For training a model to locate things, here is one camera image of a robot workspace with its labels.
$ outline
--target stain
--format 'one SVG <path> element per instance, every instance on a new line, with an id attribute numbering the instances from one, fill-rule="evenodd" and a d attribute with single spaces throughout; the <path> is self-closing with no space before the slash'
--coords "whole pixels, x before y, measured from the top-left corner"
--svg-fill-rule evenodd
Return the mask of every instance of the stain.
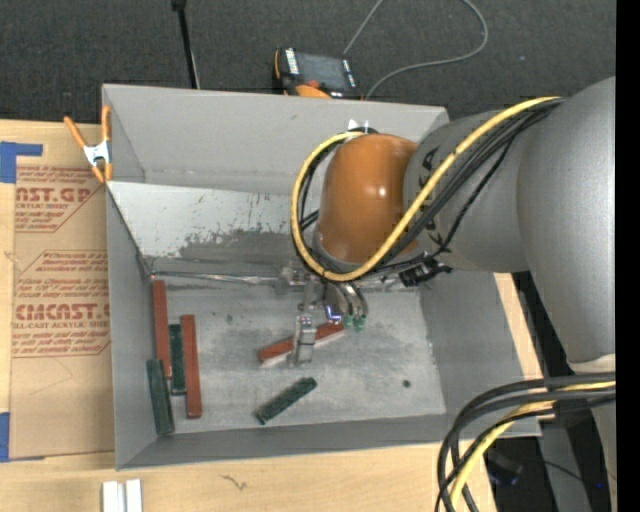
<path id="1" fill-rule="evenodd" d="M 192 233 L 184 238 L 177 251 L 180 258 L 252 264 L 282 264 L 295 254 L 291 236 L 285 225 L 273 232 L 268 224 L 257 222 L 251 230 L 235 229 L 208 234 Z"/>
<path id="2" fill-rule="evenodd" d="M 231 475 L 219 475 L 220 478 L 224 478 L 225 480 L 229 480 L 229 482 L 233 483 L 239 491 L 244 491 L 247 487 L 247 482 L 238 483 L 238 481 L 233 478 Z"/>

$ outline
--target wooden surface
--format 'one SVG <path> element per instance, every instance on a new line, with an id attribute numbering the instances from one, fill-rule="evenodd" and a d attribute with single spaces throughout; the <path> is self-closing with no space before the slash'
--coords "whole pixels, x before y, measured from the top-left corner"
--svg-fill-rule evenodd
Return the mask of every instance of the wooden surface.
<path id="1" fill-rule="evenodd" d="M 34 135 L 45 136 L 47 126 L 50 124 L 3 121 L 0 136 L 10 130 L 32 140 Z M 0 365 L 5 367 L 10 351 L 10 324 L 6 324 L 11 305 L 7 301 L 12 290 L 7 278 L 12 275 L 11 260 L 5 255 L 7 249 L 10 254 L 12 233 L 6 223 L 12 218 L 12 190 L 0 190 L 0 315 L 4 314 L 0 317 L 4 321 L 0 325 L 4 329 L 0 332 Z M 497 275 L 496 280 L 524 374 L 539 377 L 540 367 L 513 281 L 509 275 Z M 0 407 L 8 387 L 5 367 L 0 366 Z M 102 482 L 141 478 L 146 512 L 433 510 L 438 448 L 428 444 L 126 472 L 113 470 L 113 453 L 11 462 L 0 464 L 0 508 L 12 512 L 99 511 Z M 495 511 L 483 465 L 474 470 L 470 487 L 480 510 Z"/>

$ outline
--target green block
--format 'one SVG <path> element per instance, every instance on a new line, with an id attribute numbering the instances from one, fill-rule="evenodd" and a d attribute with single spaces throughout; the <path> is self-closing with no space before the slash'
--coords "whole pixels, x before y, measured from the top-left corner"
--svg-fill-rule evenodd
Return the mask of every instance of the green block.
<path id="1" fill-rule="evenodd" d="M 264 425 L 267 421 L 275 418 L 307 393 L 314 390 L 317 385 L 318 383 L 313 377 L 298 380 L 293 386 L 285 389 L 278 396 L 260 407 L 256 412 L 256 418 L 258 418 L 261 425 Z"/>
<path id="2" fill-rule="evenodd" d="M 169 350 L 171 352 L 171 394 L 184 395 L 187 379 L 184 373 L 184 344 L 180 324 L 169 325 Z"/>
<path id="3" fill-rule="evenodd" d="M 149 391 L 151 392 L 151 405 L 153 407 L 153 419 L 156 423 L 156 432 L 164 436 L 175 432 L 173 423 L 173 411 L 169 399 L 169 387 L 164 378 L 164 369 L 160 359 L 147 361 L 147 377 L 149 379 Z"/>
<path id="4" fill-rule="evenodd" d="M 342 319 L 342 326 L 345 329 L 349 329 L 353 326 L 353 315 L 345 315 Z"/>

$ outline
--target bin floor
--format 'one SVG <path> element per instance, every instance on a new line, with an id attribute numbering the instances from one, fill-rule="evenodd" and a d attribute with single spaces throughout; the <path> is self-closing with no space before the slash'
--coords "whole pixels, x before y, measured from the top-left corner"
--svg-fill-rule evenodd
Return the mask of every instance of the bin floor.
<path id="1" fill-rule="evenodd" d="M 269 286 L 166 281 L 170 322 L 179 323 L 181 314 L 196 317 L 200 362 L 203 414 L 188 420 L 184 397 L 172 397 L 177 433 L 445 412 L 415 290 L 365 291 L 369 315 L 361 332 L 349 329 L 317 348 L 308 365 L 261 368 L 257 351 L 293 334 L 301 292 L 277 295 Z M 326 321 L 319 315 L 319 323 Z M 261 426 L 256 409 L 301 377 L 313 377 L 318 387 Z"/>

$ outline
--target cardboard sheet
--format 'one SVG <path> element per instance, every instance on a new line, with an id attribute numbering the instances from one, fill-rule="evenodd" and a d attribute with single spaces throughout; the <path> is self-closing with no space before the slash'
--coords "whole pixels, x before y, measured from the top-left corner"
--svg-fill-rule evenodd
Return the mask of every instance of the cardboard sheet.
<path id="1" fill-rule="evenodd" d="M 43 145 L 17 161 L 9 456 L 112 450 L 105 188 L 62 123 L 2 121 L 0 139 Z"/>
<path id="2" fill-rule="evenodd" d="M 0 414 L 9 410 L 14 245 L 13 183 L 0 183 Z"/>

